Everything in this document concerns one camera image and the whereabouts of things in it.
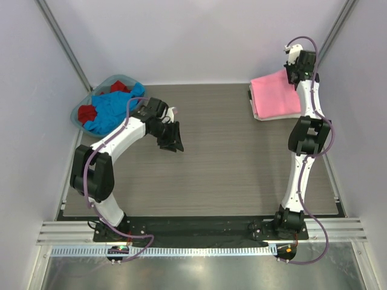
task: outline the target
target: blue cloth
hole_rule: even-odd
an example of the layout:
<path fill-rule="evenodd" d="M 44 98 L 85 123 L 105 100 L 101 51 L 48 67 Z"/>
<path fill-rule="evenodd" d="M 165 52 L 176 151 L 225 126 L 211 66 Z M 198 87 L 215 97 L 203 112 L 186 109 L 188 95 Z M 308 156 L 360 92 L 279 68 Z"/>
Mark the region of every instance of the blue cloth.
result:
<path fill-rule="evenodd" d="M 141 97 L 145 92 L 142 84 L 136 83 L 131 92 L 111 92 L 105 95 L 91 96 L 91 104 L 96 108 L 97 117 L 94 121 L 87 121 L 83 127 L 98 135 L 108 135 L 126 117 L 126 104 L 133 97 Z M 130 111 L 138 103 L 134 100 L 129 104 Z"/>

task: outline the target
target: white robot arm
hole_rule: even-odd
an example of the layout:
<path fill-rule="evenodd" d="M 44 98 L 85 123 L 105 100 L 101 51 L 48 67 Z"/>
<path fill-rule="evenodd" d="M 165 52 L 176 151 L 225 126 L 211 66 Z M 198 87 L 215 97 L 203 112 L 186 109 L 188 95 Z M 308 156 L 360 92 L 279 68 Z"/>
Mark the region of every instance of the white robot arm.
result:
<path fill-rule="evenodd" d="M 300 44 L 293 45 L 292 47 L 286 47 L 285 51 L 288 53 L 288 62 L 285 65 L 287 66 L 287 68 L 291 69 L 291 67 L 295 68 L 296 66 L 298 67 L 302 66 L 300 63 L 298 63 L 298 60 L 300 59 L 299 58 L 300 54 L 305 51 L 303 50 L 303 47 Z M 305 63 L 311 62 L 314 65 L 313 53 L 311 55 L 309 54 L 308 56 L 304 55 L 304 59 L 307 59 L 308 57 L 309 58 L 311 57 L 312 59 L 306 60 Z M 310 117 L 311 119 L 314 119 L 314 120 L 321 120 L 321 116 L 324 116 L 324 115 L 321 111 L 321 106 L 320 106 L 318 82 L 315 82 L 313 86 L 314 102 L 312 102 L 312 95 L 311 95 L 312 79 L 310 79 L 310 77 L 312 77 L 312 73 L 310 69 L 313 70 L 313 66 L 309 68 L 301 68 L 304 71 L 303 73 L 304 73 L 305 80 L 299 80 L 298 76 L 293 76 L 293 79 L 292 79 L 290 69 L 288 69 L 288 80 L 289 80 L 289 83 L 296 85 L 296 91 L 299 96 L 300 105 L 301 105 L 301 116 Z M 314 163 L 314 158 L 306 158 L 307 155 L 308 154 L 306 154 L 305 152 L 297 153 L 294 151 L 291 154 L 291 171 L 290 171 L 288 188 L 287 188 L 285 197 L 281 202 L 282 208 L 289 208 L 290 211 L 295 211 L 295 212 L 301 212 L 304 210 L 301 206 L 301 203 L 299 202 L 298 182 L 299 182 L 299 177 L 301 175 L 302 164 L 303 162 L 305 162 L 306 166 L 302 174 L 301 186 L 300 186 L 301 196 L 302 196 L 302 199 L 304 200 L 309 173 Z"/>
<path fill-rule="evenodd" d="M 94 169 L 89 168 L 87 174 L 88 199 L 103 220 L 122 233 L 128 232 L 128 223 L 126 214 L 118 206 L 112 193 L 113 164 L 130 145 L 147 134 L 157 137 L 157 144 L 161 149 L 184 151 L 180 138 L 180 124 L 174 122 L 174 112 L 174 107 L 169 108 L 165 102 L 151 98 L 146 106 L 133 113 L 128 122 L 124 120 L 121 126 L 104 139 L 90 147 L 80 145 L 75 151 L 70 185 L 84 195 L 83 170 L 87 159 L 97 150 L 98 153 L 91 162 Z"/>

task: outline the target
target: black mounting plate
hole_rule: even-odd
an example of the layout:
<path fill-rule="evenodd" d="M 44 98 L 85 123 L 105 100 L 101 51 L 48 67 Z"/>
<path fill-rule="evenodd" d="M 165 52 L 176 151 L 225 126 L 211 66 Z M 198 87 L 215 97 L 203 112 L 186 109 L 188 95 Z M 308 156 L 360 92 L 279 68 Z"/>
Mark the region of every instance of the black mounting plate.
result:
<path fill-rule="evenodd" d="M 274 221 L 254 221 L 250 225 L 253 230 L 253 235 L 257 241 L 265 240 L 294 240 L 294 233 L 276 231 L 274 229 Z M 301 231 L 297 234 L 298 240 L 308 240 L 308 230 L 305 222 L 302 224 Z"/>
<path fill-rule="evenodd" d="M 267 247 L 255 240 L 249 225 L 257 216 L 128 217 L 132 235 L 155 236 L 156 248 L 254 248 Z M 97 224 L 95 242 L 127 242 L 104 225 Z M 143 247 L 149 239 L 134 239 L 133 246 Z"/>

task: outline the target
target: white wall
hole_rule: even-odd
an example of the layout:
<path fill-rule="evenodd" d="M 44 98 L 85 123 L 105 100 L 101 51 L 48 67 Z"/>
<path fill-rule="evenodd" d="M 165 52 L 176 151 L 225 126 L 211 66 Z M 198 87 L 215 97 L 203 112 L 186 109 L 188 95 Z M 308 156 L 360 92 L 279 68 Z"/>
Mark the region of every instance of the white wall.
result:
<path fill-rule="evenodd" d="M 306 34 L 319 45 L 344 0 L 47 0 L 92 85 L 248 82 L 284 63 Z"/>
<path fill-rule="evenodd" d="M 18 290 L 59 205 L 85 90 L 34 1 L 1 1 L 0 41 L 0 288 Z"/>
<path fill-rule="evenodd" d="M 320 68 L 321 105 L 337 130 L 330 160 L 387 287 L 387 2 L 359 1 Z"/>

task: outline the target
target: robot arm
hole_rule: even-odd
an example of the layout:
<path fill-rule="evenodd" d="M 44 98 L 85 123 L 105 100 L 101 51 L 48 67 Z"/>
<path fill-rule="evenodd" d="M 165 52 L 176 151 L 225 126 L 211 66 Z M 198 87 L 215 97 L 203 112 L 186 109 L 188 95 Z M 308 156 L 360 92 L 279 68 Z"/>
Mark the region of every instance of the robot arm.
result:
<path fill-rule="evenodd" d="M 175 108 L 156 98 L 151 98 L 146 106 L 133 113 L 128 122 L 122 123 L 104 139 L 90 147 L 80 145 L 74 154 L 70 186 L 81 195 L 83 192 L 83 171 L 90 155 L 104 145 L 91 161 L 94 169 L 88 169 L 89 201 L 94 204 L 101 217 L 122 233 L 128 232 L 127 218 L 118 206 L 112 190 L 114 188 L 113 164 L 133 143 L 151 134 L 157 138 L 161 149 L 184 151 L 180 138 L 180 124 L 174 122 Z"/>
<path fill-rule="evenodd" d="M 289 84 L 299 96 L 301 116 L 294 126 L 289 139 L 291 151 L 291 171 L 287 191 L 275 218 L 270 222 L 258 222 L 254 229 L 255 240 L 299 240 L 308 239 L 304 222 L 304 208 L 300 201 L 305 200 L 308 177 L 315 156 L 322 151 L 330 133 L 330 125 L 324 117 L 319 101 L 319 76 L 314 77 L 316 53 L 306 51 L 299 44 L 285 47 L 288 61 L 285 64 Z M 285 252 L 285 259 L 292 259 L 295 249 Z"/>

